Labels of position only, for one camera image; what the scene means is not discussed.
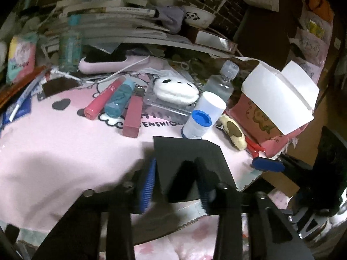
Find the plastic water bottle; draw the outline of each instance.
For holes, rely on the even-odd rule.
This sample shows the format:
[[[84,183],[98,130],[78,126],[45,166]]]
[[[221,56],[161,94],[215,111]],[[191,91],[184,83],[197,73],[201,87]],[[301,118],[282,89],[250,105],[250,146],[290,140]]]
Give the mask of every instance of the plastic water bottle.
[[[228,99],[234,91],[232,81],[235,79],[238,72],[239,67],[232,61],[227,60],[220,70],[220,75],[212,75],[208,79],[203,91],[214,93],[225,102],[228,102]]]
[[[119,86],[104,107],[105,112],[109,117],[118,118],[122,115],[125,106],[131,98],[134,88],[135,83],[131,79],[125,80],[123,84]]]
[[[59,70],[76,72],[82,57],[82,34],[73,27],[79,24],[81,16],[72,15],[69,18],[69,30],[60,35],[59,40]]]

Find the white paper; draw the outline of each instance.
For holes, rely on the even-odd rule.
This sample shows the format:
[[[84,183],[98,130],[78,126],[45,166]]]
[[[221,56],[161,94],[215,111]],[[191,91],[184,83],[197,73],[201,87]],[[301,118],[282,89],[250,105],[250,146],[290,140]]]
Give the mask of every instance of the white paper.
[[[287,135],[314,119],[307,106],[282,81],[280,72],[270,72],[259,64],[242,84],[242,92],[251,99]]]
[[[294,86],[298,92],[296,95],[302,97],[304,104],[308,104],[308,109],[313,110],[318,98],[319,88],[306,72],[292,60],[282,70],[282,75]]]
[[[341,46],[341,41],[338,38],[335,38],[334,47],[339,50],[340,46]]]

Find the black card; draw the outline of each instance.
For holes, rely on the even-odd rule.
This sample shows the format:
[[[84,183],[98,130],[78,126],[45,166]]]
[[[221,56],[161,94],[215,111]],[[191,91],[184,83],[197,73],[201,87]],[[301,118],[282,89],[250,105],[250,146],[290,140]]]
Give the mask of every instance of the black card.
[[[159,136],[153,140],[161,191],[169,202],[200,199],[192,167],[197,157],[204,160],[206,168],[213,171],[219,181],[237,188],[218,145],[206,140]]]

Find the teal bottle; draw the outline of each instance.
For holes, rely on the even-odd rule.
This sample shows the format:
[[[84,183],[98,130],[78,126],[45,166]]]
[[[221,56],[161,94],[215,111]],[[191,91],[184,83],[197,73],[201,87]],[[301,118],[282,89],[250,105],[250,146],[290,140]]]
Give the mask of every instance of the teal bottle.
[[[105,113],[111,118],[120,117],[134,89],[135,83],[131,79],[125,80],[106,103],[104,107]]]
[[[81,15],[69,17],[69,30],[60,35],[59,70],[77,72],[82,57],[82,34],[74,29],[79,24]]]

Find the gray cloth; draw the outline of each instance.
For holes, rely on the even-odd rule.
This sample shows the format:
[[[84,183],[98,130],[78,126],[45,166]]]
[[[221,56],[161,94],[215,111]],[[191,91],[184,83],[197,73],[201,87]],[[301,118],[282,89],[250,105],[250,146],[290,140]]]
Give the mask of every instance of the gray cloth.
[[[171,34],[177,34],[181,30],[185,15],[183,8],[168,6],[157,7],[157,10],[159,11],[159,17],[154,18],[154,20],[160,20],[170,30]]]

